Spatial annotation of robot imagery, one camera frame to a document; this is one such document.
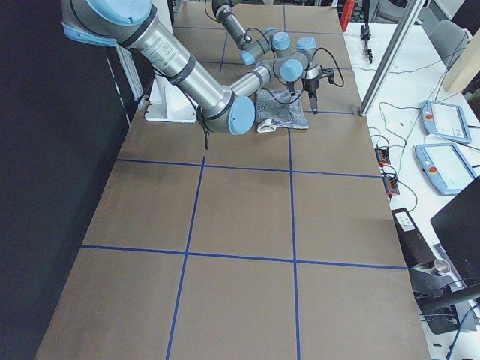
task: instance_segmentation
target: black wall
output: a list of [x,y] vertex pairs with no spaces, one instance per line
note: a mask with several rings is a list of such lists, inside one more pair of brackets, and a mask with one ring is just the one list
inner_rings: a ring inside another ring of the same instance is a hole
[[60,1],[0,8],[0,359],[20,360],[44,336],[128,124],[106,50],[64,37]]

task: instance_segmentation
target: blue tape line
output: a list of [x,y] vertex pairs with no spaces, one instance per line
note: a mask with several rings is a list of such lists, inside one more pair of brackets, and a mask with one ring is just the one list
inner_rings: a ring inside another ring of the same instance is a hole
[[191,255],[193,257],[219,257],[219,258],[224,258],[224,259],[258,260],[258,261],[293,263],[292,259],[283,259],[281,257],[229,255],[227,253],[197,253],[197,252],[193,252],[193,251],[189,252],[188,255]]
[[342,172],[325,172],[325,171],[308,171],[308,170],[285,170],[285,169],[269,169],[269,168],[257,168],[257,167],[236,167],[227,165],[208,165],[208,164],[196,164],[196,163],[174,163],[169,161],[150,161],[150,160],[134,160],[134,159],[117,159],[121,162],[139,163],[139,164],[156,164],[156,165],[173,165],[179,167],[204,167],[210,169],[226,169],[226,170],[247,170],[247,171],[264,171],[271,173],[295,173],[295,174],[307,174],[307,175],[324,175],[324,176],[345,176],[351,178],[369,178],[369,179],[381,179],[381,175],[363,175],[363,174],[346,174]]
[[225,50],[227,49],[227,39],[228,39],[228,32],[225,34],[225,41],[223,42],[223,51],[222,51],[222,58],[220,60],[220,68],[218,72],[222,72],[222,68],[224,67],[224,58],[225,58]]
[[135,160],[135,159],[122,159],[119,158],[117,161],[124,163],[140,163],[140,164],[157,164],[157,165],[176,165],[180,167],[201,167],[199,163],[174,163],[170,161],[153,161],[153,160]]
[[293,154],[292,154],[292,136],[288,129],[288,155],[289,155],[289,174],[290,174],[290,209],[292,215],[292,247],[293,247],[293,286],[295,288],[295,330],[297,337],[297,360],[302,359],[300,342],[300,310],[299,310],[299,276],[297,269],[297,240],[296,240],[296,222],[295,222],[295,191],[293,189]]
[[317,261],[317,260],[297,260],[296,262],[299,264],[311,264],[311,265],[346,266],[346,267],[353,267],[353,268],[370,268],[370,269],[408,270],[406,266],[358,264],[355,262],[335,262],[335,261]]
[[312,35],[343,35],[342,32],[323,32],[323,31],[287,31],[289,34],[312,34]]
[[236,166],[226,166],[226,165],[205,165],[205,167],[211,169],[228,169],[228,170],[250,170],[250,171],[266,171],[270,173],[289,173],[289,170],[284,169],[268,169],[268,168],[257,168],[257,167],[236,167]]
[[283,31],[287,31],[287,15],[285,14],[285,5],[283,6]]
[[177,314],[179,312],[180,298],[182,297],[182,287],[183,287],[183,280],[185,278],[185,269],[187,268],[188,251],[190,249],[192,233],[194,231],[195,215],[197,213],[198,199],[200,197],[200,187],[202,186],[203,165],[204,164],[205,164],[205,156],[202,159],[202,167],[200,168],[200,175],[198,177],[198,184],[196,186],[195,202],[193,203],[192,218],[190,220],[190,229],[188,230],[187,246],[185,247],[185,255],[184,255],[184,258],[183,258],[183,265],[181,266],[181,275],[180,275],[180,281],[178,283],[177,299],[175,300],[175,310],[173,311],[172,327],[170,329],[170,336],[169,336],[169,339],[168,339],[168,347],[166,348],[166,356],[165,356],[166,360],[170,359],[170,352],[172,351],[173,335],[175,333],[175,325],[176,325],[176,321],[177,321]]
[[185,26],[185,25],[176,25],[173,26],[174,29],[196,29],[196,30],[221,30],[225,31],[225,28],[209,28],[208,26]]
[[407,270],[407,267],[396,265],[377,265],[377,264],[360,264],[355,262],[332,262],[321,260],[307,260],[307,259],[284,259],[281,257],[266,257],[266,256],[248,256],[248,255],[232,255],[228,253],[199,253],[178,250],[164,250],[164,249],[149,249],[141,247],[123,247],[123,246],[109,246],[109,245],[81,245],[82,249],[91,250],[111,250],[111,251],[133,251],[138,253],[156,253],[156,254],[169,254],[169,255],[188,255],[189,257],[219,257],[226,259],[239,259],[239,260],[256,260],[256,261],[269,261],[269,262],[283,262],[283,263],[300,263],[309,265],[327,265],[327,266],[348,266],[356,268],[372,268],[372,269],[394,269],[394,270]]
[[148,249],[148,248],[138,248],[138,247],[84,245],[84,244],[80,245],[80,247],[82,249],[95,249],[95,250],[117,250],[117,251],[133,251],[133,252],[137,252],[137,253],[185,255],[184,251],[164,250],[164,249]]
[[302,171],[293,170],[294,174],[306,174],[306,175],[325,175],[325,176],[345,176],[350,178],[368,178],[368,179],[381,179],[381,175],[363,175],[363,174],[344,174],[342,172],[324,172],[324,171]]
[[[283,31],[288,32],[289,34],[312,34],[312,35],[343,35],[341,32],[324,32],[324,31],[287,31],[287,20],[285,14],[285,5],[283,6]],[[192,30],[218,30],[225,31],[225,28],[211,28],[208,26],[185,26],[185,25],[176,25],[173,26],[174,29],[192,29]]]
[[[312,113],[312,110],[303,110],[304,113]],[[335,110],[318,110],[322,114],[338,114],[338,115],[353,115],[353,111],[335,111]]]

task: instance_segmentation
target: black monitor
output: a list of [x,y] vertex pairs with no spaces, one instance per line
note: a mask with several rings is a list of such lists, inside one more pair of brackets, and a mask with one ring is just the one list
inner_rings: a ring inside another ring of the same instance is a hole
[[465,284],[480,280],[480,177],[430,220],[451,265]]

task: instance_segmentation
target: chair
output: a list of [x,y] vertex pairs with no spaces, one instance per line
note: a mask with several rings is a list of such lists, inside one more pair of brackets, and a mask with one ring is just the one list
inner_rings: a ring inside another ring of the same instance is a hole
[[443,63],[450,69],[467,46],[467,35],[464,30],[450,20],[442,20],[428,35]]
[[[423,17],[425,17],[425,8],[427,8],[429,4],[430,1],[425,2],[424,7],[420,10],[420,14],[418,15],[419,20],[423,20]],[[378,17],[381,17],[390,22],[398,23],[402,15],[404,15],[404,11],[405,7],[398,6],[389,0],[380,0],[375,10],[374,19],[376,20]]]

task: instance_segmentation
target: red object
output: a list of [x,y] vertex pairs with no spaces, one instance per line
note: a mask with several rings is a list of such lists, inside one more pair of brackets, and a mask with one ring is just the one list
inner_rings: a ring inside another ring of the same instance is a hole
[[343,13],[340,19],[340,25],[342,26],[342,32],[347,30],[348,22],[352,19],[353,8],[355,7],[356,0],[346,0],[343,6]]

